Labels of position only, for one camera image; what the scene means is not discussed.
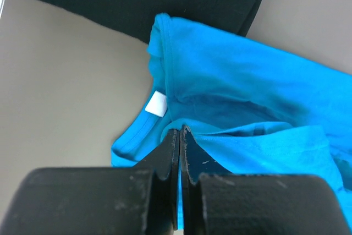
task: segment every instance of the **clothing label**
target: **clothing label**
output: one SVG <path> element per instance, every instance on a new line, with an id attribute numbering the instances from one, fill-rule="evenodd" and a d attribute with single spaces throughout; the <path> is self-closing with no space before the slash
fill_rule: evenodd
<path id="1" fill-rule="evenodd" d="M 166 110 L 166 95 L 155 91 L 148 105 L 145 107 L 145 111 L 162 118 L 165 115 Z"/>

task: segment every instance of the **blue t-shirt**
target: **blue t-shirt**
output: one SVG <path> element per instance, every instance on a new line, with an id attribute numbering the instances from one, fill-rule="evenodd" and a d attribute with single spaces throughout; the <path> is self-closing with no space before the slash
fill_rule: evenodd
<path id="1" fill-rule="evenodd" d="M 352 226 L 352 76 L 167 14 L 156 16 L 148 52 L 151 95 L 165 94 L 168 110 L 140 112 L 113 144 L 113 166 L 133 166 L 187 124 L 233 173 L 324 178 Z"/>

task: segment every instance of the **beige table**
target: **beige table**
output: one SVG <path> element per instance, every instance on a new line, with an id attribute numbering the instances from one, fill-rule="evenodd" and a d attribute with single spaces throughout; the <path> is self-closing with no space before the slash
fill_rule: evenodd
<path id="1" fill-rule="evenodd" d="M 352 1 L 263 0 L 248 37 L 352 73 Z M 145 103 L 146 45 L 36 0 L 0 19 L 0 218 L 42 166 L 108 166 Z"/>

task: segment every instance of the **blue fabric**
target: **blue fabric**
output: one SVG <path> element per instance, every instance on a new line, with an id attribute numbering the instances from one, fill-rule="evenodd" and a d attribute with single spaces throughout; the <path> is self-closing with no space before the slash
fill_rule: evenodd
<path id="1" fill-rule="evenodd" d="M 187 124 L 233 173 L 321 176 L 351 227 L 352 76 L 166 14 L 156 16 L 148 52 L 151 95 L 166 94 L 168 111 L 142 110 L 113 144 L 113 166 L 134 165 Z"/>

